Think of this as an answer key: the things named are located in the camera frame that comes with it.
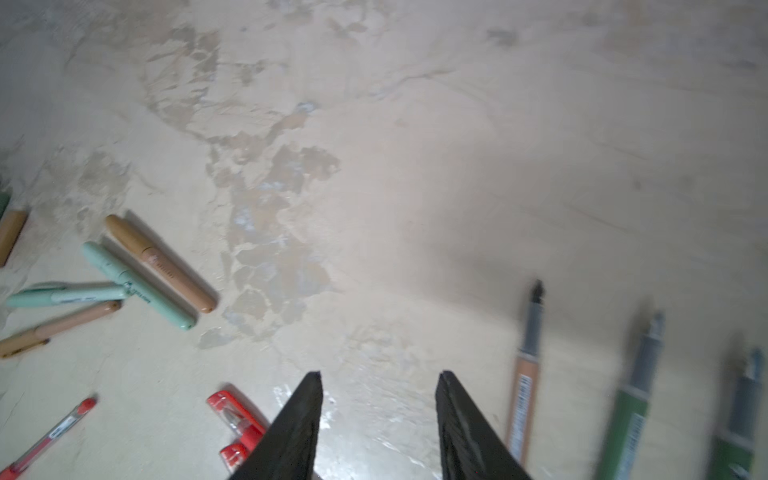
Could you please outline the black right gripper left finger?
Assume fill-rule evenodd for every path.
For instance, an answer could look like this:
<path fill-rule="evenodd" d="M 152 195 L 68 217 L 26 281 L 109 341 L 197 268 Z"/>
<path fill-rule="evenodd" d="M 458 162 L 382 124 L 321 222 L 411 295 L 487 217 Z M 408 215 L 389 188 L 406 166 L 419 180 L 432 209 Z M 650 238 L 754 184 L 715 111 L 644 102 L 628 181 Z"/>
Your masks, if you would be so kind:
<path fill-rule="evenodd" d="M 310 371 L 230 479 L 313 479 L 322 402 L 321 373 Z"/>

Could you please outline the tan marker cap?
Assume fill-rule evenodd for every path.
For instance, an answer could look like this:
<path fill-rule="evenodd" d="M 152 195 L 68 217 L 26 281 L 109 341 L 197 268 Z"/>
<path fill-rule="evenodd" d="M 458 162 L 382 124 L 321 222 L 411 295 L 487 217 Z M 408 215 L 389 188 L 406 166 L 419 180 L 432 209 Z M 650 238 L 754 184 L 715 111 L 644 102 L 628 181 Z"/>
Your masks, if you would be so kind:
<path fill-rule="evenodd" d="M 5 213 L 0 224 L 0 267 L 4 267 L 27 221 L 26 211 L 12 210 Z"/>

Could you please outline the tan highlighter pen top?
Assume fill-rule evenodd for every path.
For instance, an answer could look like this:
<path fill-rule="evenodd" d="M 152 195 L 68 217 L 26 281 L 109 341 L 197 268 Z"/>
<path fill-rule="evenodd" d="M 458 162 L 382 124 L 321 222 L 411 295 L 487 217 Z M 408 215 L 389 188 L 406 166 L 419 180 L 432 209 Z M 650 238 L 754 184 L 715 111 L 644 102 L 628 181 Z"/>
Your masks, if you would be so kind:
<path fill-rule="evenodd" d="M 514 459 L 526 464 L 533 426 L 540 370 L 540 340 L 545 288 L 536 280 L 529 296 L 523 341 L 513 375 L 513 396 L 506 446 Z"/>

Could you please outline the dark green marker pen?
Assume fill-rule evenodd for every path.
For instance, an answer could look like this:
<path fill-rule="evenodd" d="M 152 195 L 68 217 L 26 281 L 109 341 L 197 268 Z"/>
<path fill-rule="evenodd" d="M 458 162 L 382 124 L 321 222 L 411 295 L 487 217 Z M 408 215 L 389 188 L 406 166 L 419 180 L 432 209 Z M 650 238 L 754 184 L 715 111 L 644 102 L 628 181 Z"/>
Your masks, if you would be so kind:
<path fill-rule="evenodd" d="M 666 316 L 657 310 L 641 338 L 626 382 L 618 390 L 594 479 L 631 477 L 663 351 Z"/>

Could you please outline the green marker cap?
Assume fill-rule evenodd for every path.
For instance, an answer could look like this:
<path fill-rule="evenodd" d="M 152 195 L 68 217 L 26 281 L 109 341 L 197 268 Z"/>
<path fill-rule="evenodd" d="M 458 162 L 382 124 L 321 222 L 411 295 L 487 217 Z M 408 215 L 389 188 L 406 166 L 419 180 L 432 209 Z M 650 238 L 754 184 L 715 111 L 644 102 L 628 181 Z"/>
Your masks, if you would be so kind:
<path fill-rule="evenodd" d="M 10 203 L 11 195 L 7 192 L 0 193 L 0 217 L 2 217 Z"/>

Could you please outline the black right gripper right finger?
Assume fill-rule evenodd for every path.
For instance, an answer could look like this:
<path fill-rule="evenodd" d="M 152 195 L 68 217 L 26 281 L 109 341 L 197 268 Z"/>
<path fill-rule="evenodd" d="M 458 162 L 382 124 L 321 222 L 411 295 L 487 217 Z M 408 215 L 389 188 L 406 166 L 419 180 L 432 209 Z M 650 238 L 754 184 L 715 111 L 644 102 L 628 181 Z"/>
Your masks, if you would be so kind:
<path fill-rule="evenodd" d="M 453 372 L 440 373 L 435 400 L 444 479 L 530 479 Z"/>

